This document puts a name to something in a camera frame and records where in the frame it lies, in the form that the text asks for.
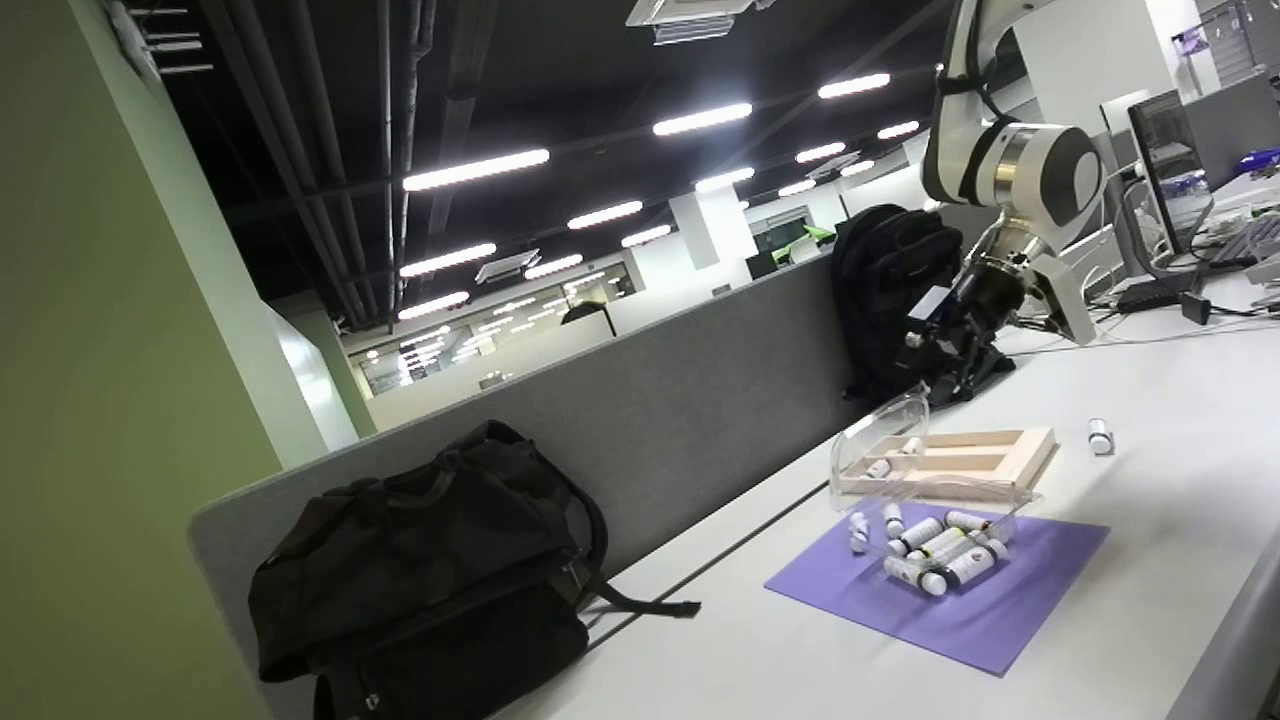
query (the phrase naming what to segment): computer monitor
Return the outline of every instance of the computer monitor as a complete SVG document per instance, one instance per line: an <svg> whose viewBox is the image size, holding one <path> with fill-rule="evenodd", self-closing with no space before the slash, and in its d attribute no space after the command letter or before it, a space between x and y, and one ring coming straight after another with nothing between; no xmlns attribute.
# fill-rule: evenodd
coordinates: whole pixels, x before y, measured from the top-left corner
<svg viewBox="0 0 1280 720"><path fill-rule="evenodd" d="M1127 109L1131 139L1149 170L1154 201L1168 242L1193 252L1193 235L1211 211L1204 160L1177 93Z"/></svg>

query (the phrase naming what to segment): black ceiling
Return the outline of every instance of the black ceiling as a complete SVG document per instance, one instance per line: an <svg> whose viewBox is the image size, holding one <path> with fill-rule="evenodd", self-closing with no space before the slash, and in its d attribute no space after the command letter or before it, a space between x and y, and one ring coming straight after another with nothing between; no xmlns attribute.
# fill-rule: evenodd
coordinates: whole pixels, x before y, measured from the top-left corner
<svg viewBox="0 0 1280 720"><path fill-rule="evenodd" d="M927 122L954 6L771 0L734 35L680 47L651 47L651 34L624 30L627 13L634 0L202 0L184 21L146 23L213 40L218 72L171 78L168 93L255 290L269 300L318 290L337 321L375 327L411 300L486 293L478 267L399 285L399 262L471 242L607 258L704 174L755 164L739 189L753 201L800 178L796 149L850 139L880 155L876 130ZM880 70L886 93L811 98ZM647 131L725 99L753 99L755 115L680 139ZM553 164L399 192L411 170L510 149L553 149ZM627 195L644 216L565 228Z"/></svg>

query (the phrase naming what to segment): desk surface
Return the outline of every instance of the desk surface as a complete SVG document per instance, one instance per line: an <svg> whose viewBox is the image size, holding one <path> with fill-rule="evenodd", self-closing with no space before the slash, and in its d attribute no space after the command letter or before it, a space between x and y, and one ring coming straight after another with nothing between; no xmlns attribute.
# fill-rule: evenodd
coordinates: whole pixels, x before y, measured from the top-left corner
<svg viewBox="0 0 1280 720"><path fill-rule="evenodd" d="M941 432L1053 426L1064 449L1029 516L1113 528L1004 682L768 594L764 579L838 524L828 497L811 497L680 594L704 602L699 620L637 620L501 716L1168 716L1204 676L1204 654L1233 654L1218 637L1277 551L1277 360L1280 326L1223 326L1193 340L1131 331L1023 356L1002 388L938 421ZM1090 457L1092 415L1117 430L1117 461ZM634 563L621 589L672 589L823 473L828 449L811 449Z"/></svg>
<svg viewBox="0 0 1280 720"><path fill-rule="evenodd" d="M1211 192L1211 211L1250 211L1280 201L1280 178L1237 178L1233 186Z"/></svg>

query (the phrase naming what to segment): fluorescent light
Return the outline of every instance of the fluorescent light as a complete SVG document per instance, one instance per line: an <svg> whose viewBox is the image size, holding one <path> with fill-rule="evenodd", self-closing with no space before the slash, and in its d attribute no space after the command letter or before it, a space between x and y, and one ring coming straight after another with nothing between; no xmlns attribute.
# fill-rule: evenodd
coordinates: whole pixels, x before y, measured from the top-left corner
<svg viewBox="0 0 1280 720"><path fill-rule="evenodd" d="M514 316L518 307L530 307L530 304L537 304L537 296L514 300L514 304L498 307L492 316Z"/></svg>
<svg viewBox="0 0 1280 720"><path fill-rule="evenodd" d="M667 115L667 122L651 125L651 137L699 131L699 130L736 125L747 115L753 115L753 105L720 105L720 109L694 114L694 115Z"/></svg>
<svg viewBox="0 0 1280 720"><path fill-rule="evenodd" d="M817 164L817 160L828 160L842 151L844 151L844 146L817 146L817 149L796 151L796 164Z"/></svg>
<svg viewBox="0 0 1280 720"><path fill-rule="evenodd" d="M581 228L614 226L614 220L637 216L639 209L644 209L639 201L607 205L607 209L573 216L569 228L581 232Z"/></svg>
<svg viewBox="0 0 1280 720"><path fill-rule="evenodd" d="M447 170L434 170L434 174L403 178L403 192L471 186L471 182L486 182L486 178L503 178L503 174L521 174L521 170L537 170L537 164L548 164L548 160L553 160L548 149L530 149L530 151L514 151L514 155L489 155L489 160L471 160L471 164L447 164Z"/></svg>
<svg viewBox="0 0 1280 720"><path fill-rule="evenodd" d="M434 314L445 314L445 307L464 304L464 300L471 300L471 293L447 293L447 296L411 304L411 307L399 314L399 326L434 316Z"/></svg>
<svg viewBox="0 0 1280 720"><path fill-rule="evenodd" d="M569 280L569 285L578 290L578 285L598 285L598 280L606 280L606 274L592 274L592 278L578 278L578 280Z"/></svg>
<svg viewBox="0 0 1280 720"><path fill-rule="evenodd" d="M542 278L553 278L553 274L565 274L565 267L578 267L578 263L586 263L581 252L558 258L558 262L548 262L548 263L532 263L532 267L524 274L524 280L542 280Z"/></svg>
<svg viewBox="0 0 1280 720"><path fill-rule="evenodd" d="M704 182L697 182L694 189L697 189L697 192L717 192L717 189L744 186L744 182L753 182L753 178L755 178L755 170L753 170L753 164L739 164L739 170L734 170L734 174L704 178Z"/></svg>
<svg viewBox="0 0 1280 720"><path fill-rule="evenodd" d="M445 274L445 267L457 267L457 263L486 262L492 252L498 252L498 243L470 243L470 247L457 247L457 252L445 252L445 258L424 258L418 263L403 263L399 278L434 278L434 274Z"/></svg>
<svg viewBox="0 0 1280 720"><path fill-rule="evenodd" d="M807 189L817 189L817 182L783 186L777 195L800 195Z"/></svg>
<svg viewBox="0 0 1280 720"><path fill-rule="evenodd" d="M624 247L639 247L647 242L672 235L672 226L651 226L644 232L624 235Z"/></svg>
<svg viewBox="0 0 1280 720"><path fill-rule="evenodd" d="M867 174L876 170L872 160L855 160L855 164L844 164L842 178L855 178L855 174Z"/></svg>
<svg viewBox="0 0 1280 720"><path fill-rule="evenodd" d="M518 316L489 321L489 326L480 326L480 331L501 331L510 326L518 326Z"/></svg>
<svg viewBox="0 0 1280 720"><path fill-rule="evenodd" d="M890 72L872 72L872 78L850 78L850 80L832 80L823 89L817 89L819 99L838 99L838 98L860 98L860 93L876 93L890 89Z"/></svg>
<svg viewBox="0 0 1280 720"><path fill-rule="evenodd" d="M921 131L921 122L890 125L890 130L876 131L876 139L890 146L890 139L901 139L901 137L914 137L914 131Z"/></svg>

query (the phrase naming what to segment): gray partition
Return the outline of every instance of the gray partition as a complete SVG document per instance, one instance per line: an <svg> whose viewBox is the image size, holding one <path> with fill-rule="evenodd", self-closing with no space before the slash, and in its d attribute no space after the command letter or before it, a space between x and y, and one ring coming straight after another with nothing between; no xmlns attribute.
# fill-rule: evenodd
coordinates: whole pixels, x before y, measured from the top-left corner
<svg viewBox="0 0 1280 720"><path fill-rule="evenodd" d="M1280 109L1267 78L1202 98L1189 105L1189 125L1211 189L1237 178L1242 155L1280 149Z"/></svg>
<svg viewBox="0 0 1280 720"><path fill-rule="evenodd" d="M844 386L828 262L800 263L230 497L191 519L197 559L254 663L249 579L310 497L403 473L480 421L510 421L602 502L607 568L624 568L844 430L855 415ZM269 687L269 705L302 720L310 684Z"/></svg>

